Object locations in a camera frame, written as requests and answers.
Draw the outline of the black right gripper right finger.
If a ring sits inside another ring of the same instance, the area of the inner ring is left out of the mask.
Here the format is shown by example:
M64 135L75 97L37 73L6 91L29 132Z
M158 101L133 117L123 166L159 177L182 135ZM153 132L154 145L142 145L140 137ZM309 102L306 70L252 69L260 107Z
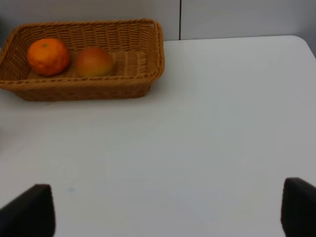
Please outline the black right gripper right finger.
M286 237L316 236L316 188L301 178L286 178L281 203Z

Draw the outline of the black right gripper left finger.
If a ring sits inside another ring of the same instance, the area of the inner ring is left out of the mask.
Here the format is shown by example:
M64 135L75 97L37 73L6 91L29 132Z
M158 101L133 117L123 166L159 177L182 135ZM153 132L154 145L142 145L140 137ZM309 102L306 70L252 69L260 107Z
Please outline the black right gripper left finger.
M51 186L36 184L0 209L2 237L52 237L56 230Z

